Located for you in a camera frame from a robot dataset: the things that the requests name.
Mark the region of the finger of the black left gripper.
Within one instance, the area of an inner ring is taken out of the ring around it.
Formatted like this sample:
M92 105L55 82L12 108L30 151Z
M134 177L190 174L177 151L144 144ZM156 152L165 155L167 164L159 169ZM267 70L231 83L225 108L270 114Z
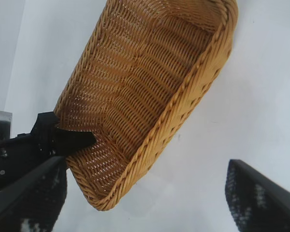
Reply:
M39 113L31 130L31 135L47 135L57 125L59 118L54 112Z
M89 131L70 131L54 128L51 140L52 155L73 155L75 152L93 146L96 138Z

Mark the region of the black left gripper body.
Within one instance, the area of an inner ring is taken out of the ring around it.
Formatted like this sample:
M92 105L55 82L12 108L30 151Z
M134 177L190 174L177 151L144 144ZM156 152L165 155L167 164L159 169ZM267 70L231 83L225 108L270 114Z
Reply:
M61 160L63 138L58 134L45 140L20 134L0 141L0 191L30 174L38 175Z

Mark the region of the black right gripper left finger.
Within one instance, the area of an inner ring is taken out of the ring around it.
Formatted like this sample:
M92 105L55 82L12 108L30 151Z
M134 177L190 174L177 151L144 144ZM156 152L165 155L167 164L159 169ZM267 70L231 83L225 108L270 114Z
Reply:
M0 232L51 232L67 196L66 169L54 157L0 191Z

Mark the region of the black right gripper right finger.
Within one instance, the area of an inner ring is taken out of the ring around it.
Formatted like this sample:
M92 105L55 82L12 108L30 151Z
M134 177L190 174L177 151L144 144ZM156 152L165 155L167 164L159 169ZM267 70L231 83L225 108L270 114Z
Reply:
M290 192L240 159L229 161L225 197L240 232L290 232Z

